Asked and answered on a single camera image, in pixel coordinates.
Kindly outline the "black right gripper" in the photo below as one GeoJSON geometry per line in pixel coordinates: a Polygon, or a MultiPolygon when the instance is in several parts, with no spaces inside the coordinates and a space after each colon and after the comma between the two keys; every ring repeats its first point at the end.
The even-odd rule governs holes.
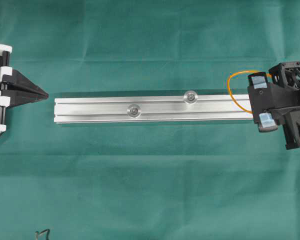
{"type": "Polygon", "coordinates": [[[269,70],[272,83],[278,87],[278,101],[270,112],[282,125],[286,149],[300,148],[300,62],[281,62],[269,70]]]}

